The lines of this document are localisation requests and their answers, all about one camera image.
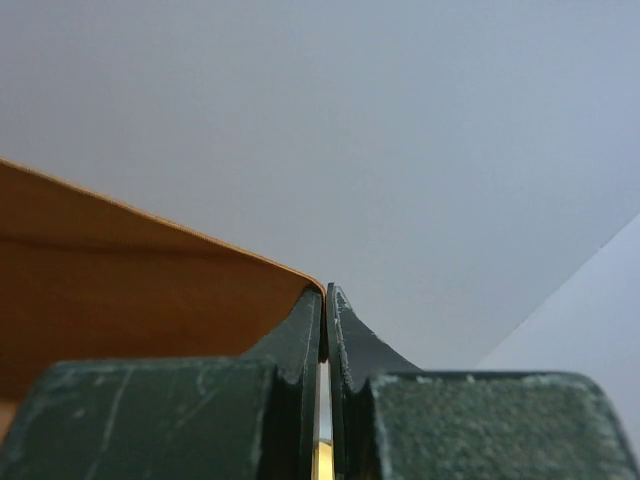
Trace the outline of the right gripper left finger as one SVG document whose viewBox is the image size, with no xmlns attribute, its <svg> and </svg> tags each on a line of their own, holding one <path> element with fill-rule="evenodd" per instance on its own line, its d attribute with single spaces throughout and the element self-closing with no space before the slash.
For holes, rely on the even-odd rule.
<svg viewBox="0 0 640 480">
<path fill-rule="evenodd" d="M 238 357 L 62 362 L 19 406 L 5 479 L 309 479 L 322 296 Z"/>
</svg>

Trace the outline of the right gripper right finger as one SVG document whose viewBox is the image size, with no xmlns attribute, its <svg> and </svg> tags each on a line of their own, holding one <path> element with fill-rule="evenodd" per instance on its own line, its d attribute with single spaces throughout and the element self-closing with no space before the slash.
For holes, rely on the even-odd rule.
<svg viewBox="0 0 640 480">
<path fill-rule="evenodd" d="M 339 479 L 635 479 L 604 391 L 570 372 L 427 371 L 326 297 Z"/>
</svg>

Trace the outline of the brown cloth napkin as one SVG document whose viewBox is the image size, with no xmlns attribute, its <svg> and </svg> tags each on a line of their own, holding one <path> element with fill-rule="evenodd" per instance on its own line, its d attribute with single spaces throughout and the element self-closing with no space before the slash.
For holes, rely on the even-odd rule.
<svg viewBox="0 0 640 480">
<path fill-rule="evenodd" d="M 1 165 L 1 397 L 64 360 L 238 355 L 311 277 L 9 163 Z"/>
</svg>

